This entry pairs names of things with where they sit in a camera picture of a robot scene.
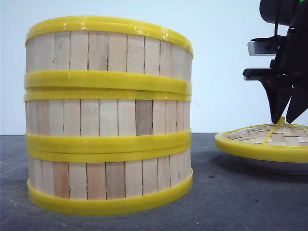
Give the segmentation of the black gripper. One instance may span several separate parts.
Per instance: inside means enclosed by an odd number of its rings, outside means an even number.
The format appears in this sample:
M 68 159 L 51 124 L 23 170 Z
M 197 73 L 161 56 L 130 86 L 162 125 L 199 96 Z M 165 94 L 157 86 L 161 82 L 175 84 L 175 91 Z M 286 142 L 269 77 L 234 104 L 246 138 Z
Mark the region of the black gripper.
M 291 100 L 286 121 L 292 123 L 308 108 L 308 25 L 291 25 L 270 68 L 247 68 L 243 76 L 245 80 L 261 81 L 274 124 Z

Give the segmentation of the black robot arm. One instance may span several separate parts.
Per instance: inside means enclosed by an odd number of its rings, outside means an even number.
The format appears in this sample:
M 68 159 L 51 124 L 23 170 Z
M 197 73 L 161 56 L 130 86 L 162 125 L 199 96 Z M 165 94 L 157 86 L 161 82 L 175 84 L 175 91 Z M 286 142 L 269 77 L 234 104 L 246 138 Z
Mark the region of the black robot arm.
M 258 80 L 268 97 L 271 120 L 276 124 L 285 108 L 292 123 L 308 108 L 308 2 L 262 0 L 262 19 L 275 25 L 274 36 L 248 43 L 250 55 L 275 55 L 269 68 L 248 68 L 245 80 Z

